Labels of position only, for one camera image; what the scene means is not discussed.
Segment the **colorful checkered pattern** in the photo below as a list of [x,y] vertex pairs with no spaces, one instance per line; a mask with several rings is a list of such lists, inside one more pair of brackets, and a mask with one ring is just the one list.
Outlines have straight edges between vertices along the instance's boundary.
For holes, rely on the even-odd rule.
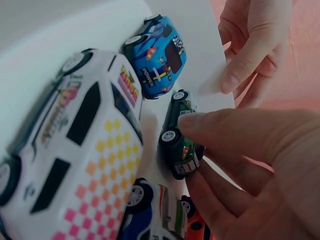
[[119,118],[107,120],[101,133],[104,138],[96,142],[93,157],[64,212],[63,229],[52,240],[115,240],[117,237],[136,179],[142,146],[122,127]]

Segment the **white toy car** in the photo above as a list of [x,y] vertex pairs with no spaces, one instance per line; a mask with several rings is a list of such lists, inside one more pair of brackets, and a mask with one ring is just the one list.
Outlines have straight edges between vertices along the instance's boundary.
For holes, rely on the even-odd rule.
[[87,49],[71,57],[0,165],[3,235],[115,239],[143,151],[142,100],[124,55]]
[[138,178],[117,240],[183,240],[188,218],[180,201],[163,185]]

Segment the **pink square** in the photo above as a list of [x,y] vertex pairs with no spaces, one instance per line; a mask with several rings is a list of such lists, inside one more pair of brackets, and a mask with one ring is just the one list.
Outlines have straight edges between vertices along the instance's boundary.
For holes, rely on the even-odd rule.
[[86,240],[94,240],[95,235],[92,232],[89,232],[88,236],[86,236]]
[[90,227],[91,227],[91,223],[92,223],[92,220],[91,220],[90,218],[86,217],[86,218],[84,219],[84,221],[83,221],[82,227],[83,227],[84,229],[89,230]]
[[86,189],[85,186],[79,185],[78,188],[77,188],[77,190],[76,190],[75,195],[76,195],[78,198],[83,199],[83,198],[85,197],[86,191],[87,191],[87,189]]
[[116,230],[112,230],[110,233],[110,239],[116,239],[118,235],[118,232]]
[[66,234],[64,234],[63,232],[57,232],[52,238],[52,240],[66,240],[66,239],[67,239]]
[[104,209],[104,213],[107,215],[110,215],[111,211],[112,211],[112,206],[110,204],[108,204]]
[[100,201],[99,197],[98,196],[94,196],[92,198],[91,205],[96,208],[99,205],[99,201]]
[[76,216],[76,211],[74,211],[73,209],[67,209],[64,219],[69,221],[69,222],[73,222]]
[[103,225],[100,225],[99,227],[98,227],[98,234],[99,235],[103,235],[104,234],[104,231],[105,231],[105,226],[103,226]]
[[82,214],[82,215],[86,215],[87,214],[87,211],[88,211],[88,207],[89,205],[85,202],[83,202],[80,206],[80,210],[79,212]]
[[100,222],[101,219],[102,219],[102,212],[101,212],[101,211],[97,211],[97,212],[95,213],[94,219],[95,219],[97,222]]
[[108,228],[112,229],[115,225],[115,219],[114,218],[110,218],[108,223],[106,224]]
[[70,228],[69,234],[73,237],[76,237],[78,235],[79,232],[79,227],[76,225],[72,225],[72,227]]

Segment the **blue toy car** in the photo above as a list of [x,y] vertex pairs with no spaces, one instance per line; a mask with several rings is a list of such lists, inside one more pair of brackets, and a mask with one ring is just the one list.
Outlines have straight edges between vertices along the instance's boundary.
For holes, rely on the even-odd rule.
[[171,20],[160,14],[146,18],[139,32],[122,47],[146,99],[169,92],[187,61],[180,35]]
[[135,180],[117,240],[184,240],[188,218],[180,201],[163,185]]

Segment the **finger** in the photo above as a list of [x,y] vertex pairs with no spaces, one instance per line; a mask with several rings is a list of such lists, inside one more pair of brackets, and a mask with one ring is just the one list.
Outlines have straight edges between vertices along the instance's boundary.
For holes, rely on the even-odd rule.
[[250,36],[227,65],[220,83],[220,90],[224,94],[234,91],[244,80],[254,73],[262,60],[275,46],[266,44],[264,37]]
[[258,74],[246,92],[238,108],[257,108],[267,97],[274,78]]
[[272,166],[305,131],[314,131],[319,115],[312,111],[223,109],[179,117],[182,134],[213,151],[244,155]]
[[253,197],[232,185],[215,170],[213,170],[208,163],[203,161],[199,167],[199,172],[211,188],[217,199],[236,217],[240,217],[248,206]]
[[217,239],[223,239],[236,220],[211,191],[199,172],[185,179],[190,197]]
[[229,43],[231,41],[231,33],[228,31],[228,29],[223,25],[219,24],[218,30],[219,30],[222,46]]
[[250,85],[252,80],[256,77],[257,73],[254,72],[248,77],[243,83],[240,84],[234,91],[233,91],[233,98],[237,99],[240,95],[246,90],[246,88]]
[[251,162],[245,156],[211,150],[207,150],[205,155],[243,190],[255,197],[274,176],[273,172]]

